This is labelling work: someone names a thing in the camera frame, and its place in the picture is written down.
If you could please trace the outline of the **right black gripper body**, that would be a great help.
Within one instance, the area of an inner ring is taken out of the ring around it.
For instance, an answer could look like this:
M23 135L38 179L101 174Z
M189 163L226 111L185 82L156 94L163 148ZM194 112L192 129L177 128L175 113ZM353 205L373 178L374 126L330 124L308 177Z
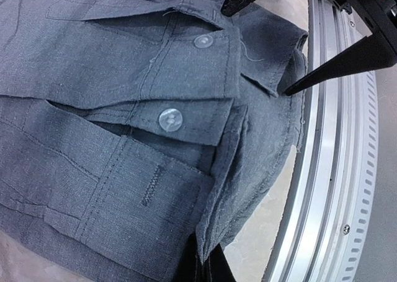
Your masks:
M396 0L329 0L338 10L352 8L372 33L396 46Z

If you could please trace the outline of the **grey long sleeve shirt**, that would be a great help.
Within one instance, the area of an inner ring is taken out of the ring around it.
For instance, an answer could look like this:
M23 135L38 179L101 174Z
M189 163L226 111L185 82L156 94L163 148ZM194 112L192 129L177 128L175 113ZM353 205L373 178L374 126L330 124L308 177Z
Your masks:
M1 0L1 230L94 281L194 281L298 144L307 32L224 0Z

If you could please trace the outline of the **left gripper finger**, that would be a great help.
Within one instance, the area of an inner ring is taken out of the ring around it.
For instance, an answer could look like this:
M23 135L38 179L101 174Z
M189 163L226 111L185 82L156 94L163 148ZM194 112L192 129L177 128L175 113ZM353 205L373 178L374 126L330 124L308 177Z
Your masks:
M220 244L211 251L204 263L195 254L194 281L236 282Z

